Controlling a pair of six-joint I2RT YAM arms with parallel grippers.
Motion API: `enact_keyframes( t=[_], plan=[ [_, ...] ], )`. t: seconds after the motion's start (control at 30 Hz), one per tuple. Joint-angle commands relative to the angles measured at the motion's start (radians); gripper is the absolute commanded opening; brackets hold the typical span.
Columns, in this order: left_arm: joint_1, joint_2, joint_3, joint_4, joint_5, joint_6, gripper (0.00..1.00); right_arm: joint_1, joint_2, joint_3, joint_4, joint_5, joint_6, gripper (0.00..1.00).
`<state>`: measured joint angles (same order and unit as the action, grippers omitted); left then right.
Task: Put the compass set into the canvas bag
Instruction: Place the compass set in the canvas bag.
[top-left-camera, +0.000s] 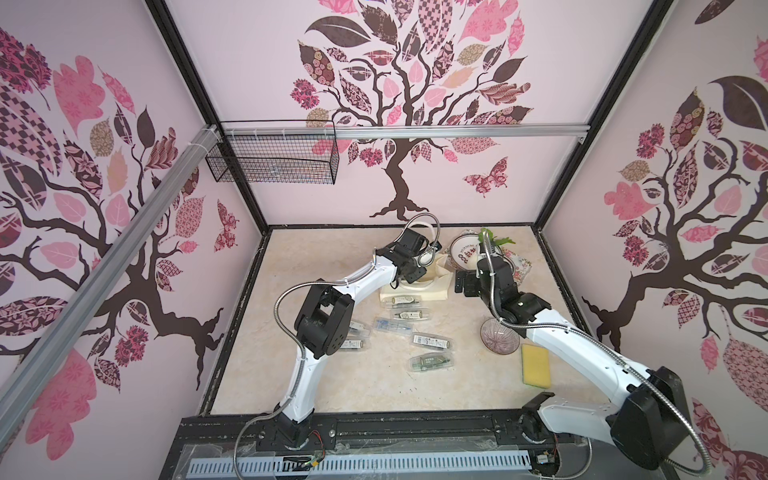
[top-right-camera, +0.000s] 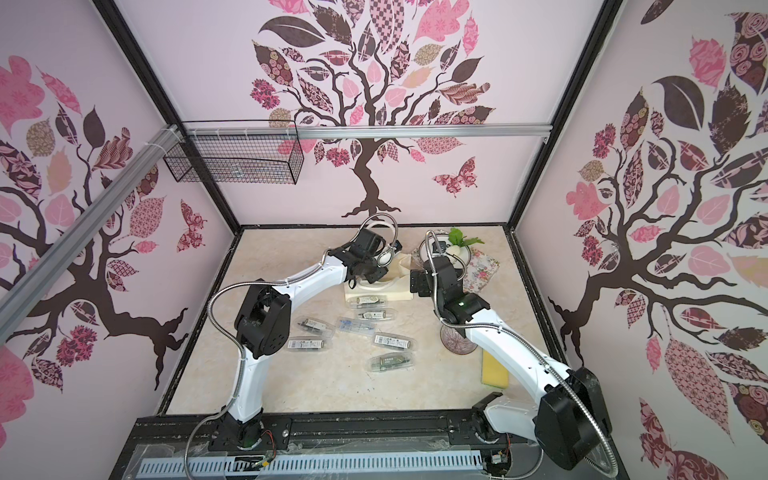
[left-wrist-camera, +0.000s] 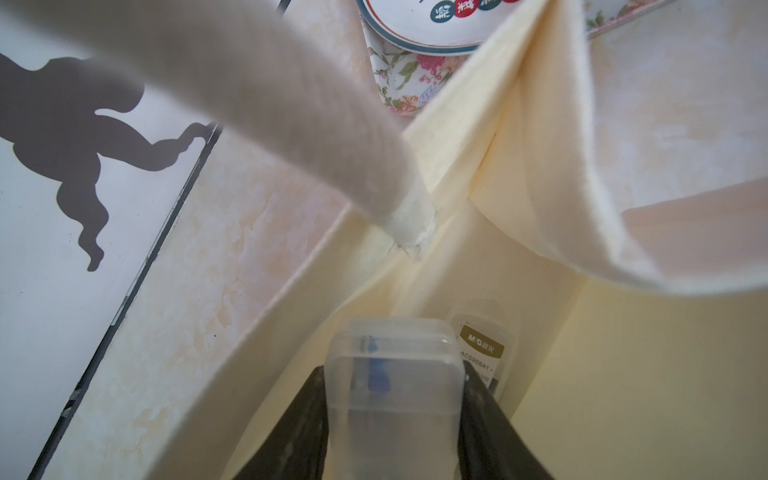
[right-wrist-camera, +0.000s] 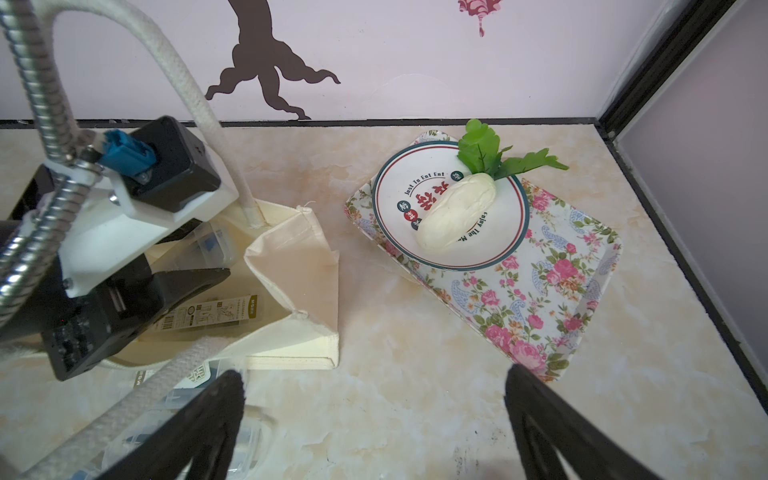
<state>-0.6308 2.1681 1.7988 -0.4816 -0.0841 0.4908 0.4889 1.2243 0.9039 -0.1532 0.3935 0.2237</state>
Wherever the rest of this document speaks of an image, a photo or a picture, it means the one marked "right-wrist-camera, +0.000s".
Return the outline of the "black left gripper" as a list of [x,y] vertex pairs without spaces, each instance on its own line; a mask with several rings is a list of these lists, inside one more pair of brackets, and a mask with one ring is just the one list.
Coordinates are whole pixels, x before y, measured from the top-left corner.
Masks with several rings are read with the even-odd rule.
[[[151,181],[142,185],[128,180],[129,192],[149,191],[163,206],[179,207],[182,200],[196,200],[215,192],[220,176],[211,167],[187,166],[171,176],[171,167],[154,167]],[[1,240],[11,235],[22,213],[32,210],[32,200],[53,191],[51,173],[40,167],[15,205],[11,217],[1,221]],[[111,274],[89,293],[69,297],[65,292],[62,260],[57,257],[20,310],[1,326],[1,347],[34,334],[42,337],[43,350],[57,379],[64,381],[92,369],[122,350],[162,315],[227,279],[228,268],[194,268],[153,273],[141,253]]]

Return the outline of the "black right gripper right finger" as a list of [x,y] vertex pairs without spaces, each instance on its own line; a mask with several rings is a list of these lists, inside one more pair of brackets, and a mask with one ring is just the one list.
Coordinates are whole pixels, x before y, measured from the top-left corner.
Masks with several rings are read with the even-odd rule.
[[513,365],[505,407],[528,479],[566,479],[566,461],[581,479],[656,479],[525,366]]

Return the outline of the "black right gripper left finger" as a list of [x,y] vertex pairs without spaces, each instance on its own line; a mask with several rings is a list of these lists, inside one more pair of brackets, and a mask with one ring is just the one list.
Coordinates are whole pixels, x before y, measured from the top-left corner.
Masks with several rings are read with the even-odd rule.
[[102,479],[224,479],[244,414],[242,376],[227,370]]

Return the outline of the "cream canvas tote bag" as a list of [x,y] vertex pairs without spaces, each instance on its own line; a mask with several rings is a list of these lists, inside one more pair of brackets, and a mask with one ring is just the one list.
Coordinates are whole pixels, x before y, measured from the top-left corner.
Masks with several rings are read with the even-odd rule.
[[[246,220],[254,228],[265,226],[264,214],[232,158],[219,121],[204,100],[186,64],[159,27],[126,1],[54,1],[51,4],[54,14],[68,10],[95,13],[113,20],[128,29],[145,46],[192,114],[205,140],[224,161],[229,173],[233,174],[239,205]],[[45,269],[53,262],[88,194],[97,183],[99,173],[96,168],[79,166],[75,162],[77,129],[50,48],[49,28],[40,25],[29,1],[2,2],[1,25],[33,110],[46,156],[62,170],[62,180],[53,197],[32,219],[23,221],[2,252],[1,320],[7,322],[41,282]],[[319,317],[312,316],[297,304],[299,300],[306,300],[312,306],[319,304],[311,296],[317,281],[302,280],[295,270],[299,265],[297,247],[299,244],[312,247],[308,265],[313,273],[320,270],[321,254],[329,254],[329,278],[333,285],[338,283],[338,255],[330,251],[311,209],[290,209],[276,204],[269,205],[268,209],[272,213],[284,213],[287,218],[268,228],[247,248],[245,263],[271,296],[289,310],[290,321],[323,329],[326,325]],[[21,473],[21,478],[69,478],[112,436],[136,419],[143,409],[169,392],[193,367],[220,352],[231,353],[246,344],[244,340],[223,337],[204,337],[196,341],[162,365],[155,378],[128,394],[101,417]]]

